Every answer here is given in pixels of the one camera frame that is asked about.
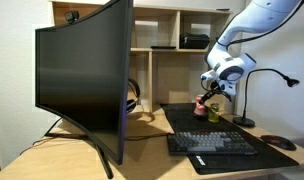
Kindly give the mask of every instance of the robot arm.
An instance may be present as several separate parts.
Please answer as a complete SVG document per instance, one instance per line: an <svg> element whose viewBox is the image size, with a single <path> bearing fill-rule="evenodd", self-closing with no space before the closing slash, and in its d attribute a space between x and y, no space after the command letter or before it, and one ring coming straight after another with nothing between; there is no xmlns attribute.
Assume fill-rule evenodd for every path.
<svg viewBox="0 0 304 180"><path fill-rule="evenodd" d="M233 38L240 32L259 34L276 30L299 3L302 5L304 0L252 0L218 38L207 56L211 70L202 74L201 79L216 81L221 91L235 95L235 84L255 67L256 62L246 53L236 58L228 53Z"/></svg>

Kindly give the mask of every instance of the webcam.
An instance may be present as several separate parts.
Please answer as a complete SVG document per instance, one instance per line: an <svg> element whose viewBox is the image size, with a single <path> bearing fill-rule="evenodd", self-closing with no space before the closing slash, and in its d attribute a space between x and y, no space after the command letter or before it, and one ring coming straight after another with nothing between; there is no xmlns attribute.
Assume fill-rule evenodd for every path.
<svg viewBox="0 0 304 180"><path fill-rule="evenodd" d="M65 20L68 23L73 23L75 20L79 19L79 11L69 11L65 13Z"/></svg>

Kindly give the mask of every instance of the desk mat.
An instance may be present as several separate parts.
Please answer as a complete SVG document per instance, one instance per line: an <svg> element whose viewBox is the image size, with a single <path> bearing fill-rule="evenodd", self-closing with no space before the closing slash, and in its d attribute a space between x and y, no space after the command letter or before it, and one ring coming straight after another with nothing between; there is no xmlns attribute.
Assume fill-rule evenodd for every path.
<svg viewBox="0 0 304 180"><path fill-rule="evenodd" d="M255 156L199 156L205 165L202 165L202 161L196 156L188 156L195 171L200 175L299 165L295 160L275 150L223 117L220 117L218 123L207 121L207 117L196 118L193 115L195 103L160 104L160 106L165 111L166 118L174 131L205 129L237 131L258 151Z"/></svg>

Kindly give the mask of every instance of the black keyboard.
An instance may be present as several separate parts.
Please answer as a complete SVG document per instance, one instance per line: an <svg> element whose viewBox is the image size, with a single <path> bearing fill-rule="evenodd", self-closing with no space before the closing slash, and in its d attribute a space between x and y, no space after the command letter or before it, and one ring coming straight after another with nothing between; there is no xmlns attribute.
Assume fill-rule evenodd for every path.
<svg viewBox="0 0 304 180"><path fill-rule="evenodd" d="M238 132L176 132L167 135L170 155L255 155Z"/></svg>

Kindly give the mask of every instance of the desk surface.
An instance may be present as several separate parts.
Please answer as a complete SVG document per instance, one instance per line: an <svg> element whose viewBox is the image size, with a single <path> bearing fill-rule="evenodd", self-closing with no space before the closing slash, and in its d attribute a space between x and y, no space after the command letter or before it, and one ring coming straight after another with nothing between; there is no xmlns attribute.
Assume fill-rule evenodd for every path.
<svg viewBox="0 0 304 180"><path fill-rule="evenodd" d="M164 111L144 112L138 106L128 115L126 136L172 132ZM270 134L260 129L246 129L254 136ZM80 132L63 121L52 132ZM280 152L293 158L304 168L304 148ZM110 161L114 179L240 179L279 173L288 168L262 169L233 173L198 175L185 156L169 156L166 138L157 137L142 141L126 141L122 165ZM0 172L0 179L107 179L97 151L82 140L56 138L35 144Z"/></svg>

